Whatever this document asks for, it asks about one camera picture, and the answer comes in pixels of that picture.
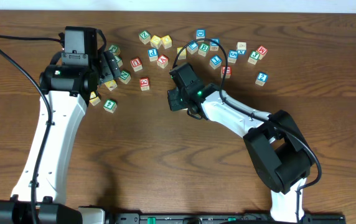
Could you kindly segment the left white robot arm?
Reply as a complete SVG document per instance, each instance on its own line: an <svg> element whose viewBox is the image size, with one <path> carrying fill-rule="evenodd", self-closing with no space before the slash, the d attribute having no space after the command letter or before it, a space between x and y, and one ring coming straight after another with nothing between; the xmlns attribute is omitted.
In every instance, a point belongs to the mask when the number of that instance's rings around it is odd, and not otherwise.
<svg viewBox="0 0 356 224"><path fill-rule="evenodd" d="M51 63L40 75L40 116L24 171L9 200L0 200L0 223L109 223L100 207L65 206L66 178L77 129L90 95L121 75L111 51L99 57L100 67ZM96 78L95 86L88 81Z"/></svg>

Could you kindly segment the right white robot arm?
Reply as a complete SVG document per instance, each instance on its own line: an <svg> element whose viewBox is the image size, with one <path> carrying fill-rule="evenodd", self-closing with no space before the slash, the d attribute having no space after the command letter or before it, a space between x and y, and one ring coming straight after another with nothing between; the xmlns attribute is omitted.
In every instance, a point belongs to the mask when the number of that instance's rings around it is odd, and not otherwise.
<svg viewBox="0 0 356 224"><path fill-rule="evenodd" d="M302 193L318 183L307 182L311 167L321 164L291 115L253 109L215 84L178 86L167 92L171 111L186 110L195 119L219 123L243 138L261 181L271 190L271 218L299 223L304 218Z"/></svg>

